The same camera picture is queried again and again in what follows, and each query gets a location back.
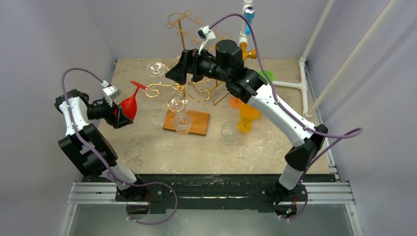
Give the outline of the red plastic goblet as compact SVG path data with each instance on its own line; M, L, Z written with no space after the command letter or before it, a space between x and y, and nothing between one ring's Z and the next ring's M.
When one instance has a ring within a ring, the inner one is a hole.
M129 98L123 100L120 104L118 108L115 108L113 114L116 116L118 111L121 111L122 114L129 118L130 120L134 120L136 113L137 113L137 102L136 102L136 95L137 92L139 91L139 89L143 89L146 90L147 87L136 82L136 81L130 81L131 84L133 84L134 86L136 86L136 90L133 93L132 96L130 96Z

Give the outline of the clear stemmed glass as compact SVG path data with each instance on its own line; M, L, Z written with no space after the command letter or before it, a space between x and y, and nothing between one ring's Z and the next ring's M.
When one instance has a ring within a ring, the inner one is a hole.
M168 108L175 114L173 125L178 134L186 135L191 128L191 118L187 114L188 100L185 97L172 98Z

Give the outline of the gold swirl wine glass rack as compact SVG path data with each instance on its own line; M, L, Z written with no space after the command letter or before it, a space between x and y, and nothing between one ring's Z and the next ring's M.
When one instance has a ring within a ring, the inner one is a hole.
M168 99L168 111L163 122L162 129L176 132L181 135L206 136L209 125L209 113L189 110L191 101L205 103L210 99L210 92L205 89L197 89L196 85L208 83L208 80L200 82L187 81L184 85L163 84L158 80L149 84L146 95L155 98L160 94L159 88L172 88L175 92Z

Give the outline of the yellow goblet front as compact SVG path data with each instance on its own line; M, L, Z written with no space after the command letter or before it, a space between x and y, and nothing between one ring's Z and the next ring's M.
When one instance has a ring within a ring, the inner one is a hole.
M253 121L259 118L260 112L252 106L242 103L239 107L239 122L237 129L242 134L247 134L252 130Z

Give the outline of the clear wine glass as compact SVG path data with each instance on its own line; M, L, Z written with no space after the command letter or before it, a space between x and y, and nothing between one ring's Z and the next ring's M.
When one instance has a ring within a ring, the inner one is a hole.
M167 68L163 63L155 61L147 65L146 73L150 77L154 78L155 81L153 83L162 84L161 79L162 76L165 74L166 70Z

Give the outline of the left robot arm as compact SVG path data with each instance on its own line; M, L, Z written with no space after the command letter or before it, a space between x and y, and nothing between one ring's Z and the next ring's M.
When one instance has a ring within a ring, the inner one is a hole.
M121 104L110 105L104 98L89 103L89 96L72 89L56 98L54 106L64 115L65 137L58 141L60 149L85 177L101 177L114 182L125 198L141 201L148 193L135 173L118 163L118 155L92 120L104 119L115 129L133 124Z

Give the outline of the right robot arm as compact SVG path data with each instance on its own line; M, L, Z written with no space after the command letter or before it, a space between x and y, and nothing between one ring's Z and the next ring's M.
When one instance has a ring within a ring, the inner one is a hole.
M260 111L285 134L293 147L285 155L287 164L276 193L282 200L290 199L308 164L322 148L325 138L321 133L327 133L327 127L303 120L288 104L279 101L273 85L244 65L242 50L232 40L217 42L215 55L205 49L183 50L179 62L165 77L184 85L188 74L193 82L204 77L225 82L231 95Z

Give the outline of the orange plastic goblet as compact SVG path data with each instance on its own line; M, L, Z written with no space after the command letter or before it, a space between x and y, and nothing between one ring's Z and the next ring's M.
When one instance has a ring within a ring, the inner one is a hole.
M233 109L239 109L242 103L243 103L243 102L242 102L240 99L235 98L235 97L232 97L232 98L229 100L229 105L230 105L230 107L231 107L231 108L233 108Z

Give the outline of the small clear tumbler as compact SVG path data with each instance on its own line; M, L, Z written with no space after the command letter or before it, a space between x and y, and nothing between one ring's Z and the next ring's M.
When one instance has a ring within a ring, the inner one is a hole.
M231 144L236 137L235 125L232 122L225 122L221 125L221 142L225 145Z

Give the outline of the orange faucet tap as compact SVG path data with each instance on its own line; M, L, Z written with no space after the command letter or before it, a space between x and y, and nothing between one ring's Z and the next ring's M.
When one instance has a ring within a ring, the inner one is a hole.
M240 43L240 48L242 50L242 59L243 60L247 60L247 59L257 59L257 51L256 49L247 50L247 43L246 42L242 42Z

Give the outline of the green plastic cup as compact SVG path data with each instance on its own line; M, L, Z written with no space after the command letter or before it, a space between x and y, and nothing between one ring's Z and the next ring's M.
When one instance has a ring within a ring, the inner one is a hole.
M270 78L270 80L274 81L274 74L271 71L266 70L265 71L267 76ZM269 80L267 79L267 76L260 70L258 73L265 79L265 81L269 84Z

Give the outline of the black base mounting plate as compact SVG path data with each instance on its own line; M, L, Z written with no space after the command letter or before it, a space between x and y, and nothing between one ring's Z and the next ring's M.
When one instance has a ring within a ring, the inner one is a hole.
M292 216L306 202L306 189L297 184L287 190L278 183L277 174L141 174L150 186L121 193L115 184L103 177L86 177L82 185L92 189L93 196L109 197L111 203L143 205L151 214L168 209L257 210Z

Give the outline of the white pvc pipe frame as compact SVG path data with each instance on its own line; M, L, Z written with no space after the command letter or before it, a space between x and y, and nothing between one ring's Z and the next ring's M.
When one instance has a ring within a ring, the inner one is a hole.
M298 60L298 66L299 66L299 70L300 70L300 82L299 83L289 83L289 82L282 82L282 81L274 81L273 84L275 86L278 87L285 87L285 88L292 88L292 89L298 89L301 92L301 98L302 98L302 116L305 118L310 118L312 117L312 112L309 111L309 106L308 106L308 94L307 94L307 65L306 65L306 61L307 61L307 56L309 55L311 48L328 16L328 14L330 13L330 10L333 7L334 4L334 0L328 0L316 26L314 31L311 34L311 37L304 49L304 52L302 53L301 57ZM246 6L252 6L253 7L253 1L251 0L245 0L243 2L243 8L242 8L242 13L243 13L243 9ZM246 42L248 43L248 35L244 34L244 28L245 28L245 23L242 23L241 26L241 31L239 33L239 41L238 41L238 45L240 45L240 43L242 42Z

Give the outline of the aluminium rail frame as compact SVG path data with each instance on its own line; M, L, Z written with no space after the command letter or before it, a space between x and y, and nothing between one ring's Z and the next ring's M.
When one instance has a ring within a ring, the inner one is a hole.
M353 230L353 234L356 236L363 235L363 231L360 227L360 223L356 216L356 208L354 202L354 196L351 190L351 186L347 182L305 182L301 184L305 187L307 193L307 200L304 204L314 205L345 205L349 214L348 219ZM70 205L109 205L122 203L111 203L109 197L95 197L92 194L92 189L81 182L73 184L71 193L69 195L68 204Z

